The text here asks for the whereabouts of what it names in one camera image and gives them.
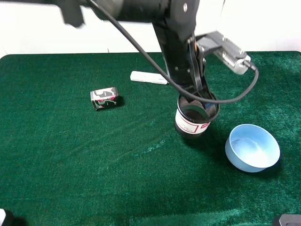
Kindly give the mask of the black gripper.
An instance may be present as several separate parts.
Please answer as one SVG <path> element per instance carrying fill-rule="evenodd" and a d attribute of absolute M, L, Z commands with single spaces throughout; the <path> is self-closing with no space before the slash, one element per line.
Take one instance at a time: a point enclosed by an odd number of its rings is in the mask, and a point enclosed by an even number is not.
<path fill-rule="evenodd" d="M 207 92 L 203 53 L 196 44 L 195 25 L 195 22 L 153 24 L 167 75 L 178 87 L 192 94 Z M 201 103 L 197 100 L 189 102 L 186 98 L 180 98 L 180 108 L 201 110 Z M 208 116 L 215 114 L 215 104 L 205 103 L 204 108 Z"/>

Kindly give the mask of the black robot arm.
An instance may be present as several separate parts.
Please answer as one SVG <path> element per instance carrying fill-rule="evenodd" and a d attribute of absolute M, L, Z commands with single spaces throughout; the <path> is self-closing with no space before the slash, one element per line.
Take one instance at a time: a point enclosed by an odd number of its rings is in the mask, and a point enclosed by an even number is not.
<path fill-rule="evenodd" d="M 220 110 L 204 78 L 204 51 L 195 36 L 198 0 L 38 0 L 37 4 L 58 6 L 65 24 L 84 24 L 81 7 L 92 9 L 111 22 L 135 47 L 144 50 L 125 31 L 120 22 L 152 24 L 172 85 L 181 94 L 179 107 L 184 113 L 212 119 Z"/>

